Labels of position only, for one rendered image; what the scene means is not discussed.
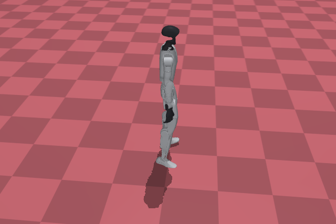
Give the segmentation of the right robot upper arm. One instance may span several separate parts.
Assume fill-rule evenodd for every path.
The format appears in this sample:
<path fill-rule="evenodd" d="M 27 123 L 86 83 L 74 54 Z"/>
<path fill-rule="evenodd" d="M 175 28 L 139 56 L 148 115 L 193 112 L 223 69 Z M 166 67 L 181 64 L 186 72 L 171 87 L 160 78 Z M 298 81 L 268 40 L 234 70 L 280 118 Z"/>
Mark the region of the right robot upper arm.
<path fill-rule="evenodd" d="M 163 67 L 164 67 L 164 86 L 166 87 L 166 84 L 168 82 L 173 83 L 173 81 L 170 79 L 170 77 L 172 76 L 172 67 L 173 67 L 172 55 L 164 55 Z"/>

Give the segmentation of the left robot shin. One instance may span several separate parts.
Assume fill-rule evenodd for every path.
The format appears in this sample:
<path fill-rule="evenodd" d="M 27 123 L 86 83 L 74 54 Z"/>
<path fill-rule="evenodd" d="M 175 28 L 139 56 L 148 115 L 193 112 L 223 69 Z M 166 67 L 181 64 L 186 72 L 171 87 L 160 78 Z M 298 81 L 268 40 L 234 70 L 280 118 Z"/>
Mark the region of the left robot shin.
<path fill-rule="evenodd" d="M 165 111 L 164 111 L 164 112 L 165 112 Z M 164 113 L 164 112 L 163 112 L 163 113 Z M 162 114 L 163 114 L 163 113 L 162 113 Z M 162 128 L 165 127 L 165 126 L 167 126 L 167 124 L 166 124 L 166 123 L 163 123 L 163 122 L 165 122 L 165 120 L 162 119 L 162 125 L 163 125 Z"/>

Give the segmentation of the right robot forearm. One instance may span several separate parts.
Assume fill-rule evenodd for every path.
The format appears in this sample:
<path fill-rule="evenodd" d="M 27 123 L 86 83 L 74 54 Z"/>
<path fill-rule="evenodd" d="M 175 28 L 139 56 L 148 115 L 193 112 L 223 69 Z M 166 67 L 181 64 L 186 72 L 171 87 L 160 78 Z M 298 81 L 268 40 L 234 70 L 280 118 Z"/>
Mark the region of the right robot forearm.
<path fill-rule="evenodd" d="M 174 84 L 172 82 L 168 82 L 166 84 L 164 93 L 165 93 L 165 105 L 167 104 L 169 109 L 172 108 L 173 104 L 172 104 L 172 92 L 173 92 L 173 86 Z"/>

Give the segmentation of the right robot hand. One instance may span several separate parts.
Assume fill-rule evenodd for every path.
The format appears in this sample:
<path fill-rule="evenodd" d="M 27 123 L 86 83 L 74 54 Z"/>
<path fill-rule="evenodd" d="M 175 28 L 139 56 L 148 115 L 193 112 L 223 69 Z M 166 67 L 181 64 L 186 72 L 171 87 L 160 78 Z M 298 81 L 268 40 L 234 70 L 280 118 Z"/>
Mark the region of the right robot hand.
<path fill-rule="evenodd" d="M 165 109 L 167 110 L 166 113 L 166 120 L 163 123 L 168 123 L 173 120 L 174 112 L 173 112 L 173 107 L 169 109 L 168 105 L 165 105 Z"/>

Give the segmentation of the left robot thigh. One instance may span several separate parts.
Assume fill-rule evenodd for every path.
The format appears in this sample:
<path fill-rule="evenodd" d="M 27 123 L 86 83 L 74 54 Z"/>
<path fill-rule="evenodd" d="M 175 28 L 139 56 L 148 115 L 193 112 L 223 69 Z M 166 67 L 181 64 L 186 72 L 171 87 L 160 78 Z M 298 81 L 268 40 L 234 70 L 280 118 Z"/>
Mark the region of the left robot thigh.
<path fill-rule="evenodd" d="M 175 99 L 176 104 L 177 104 L 177 94 L 176 94 L 175 86 L 174 86 L 174 96 L 173 96 L 173 99 Z M 166 120 L 166 111 L 162 114 L 162 119 Z"/>

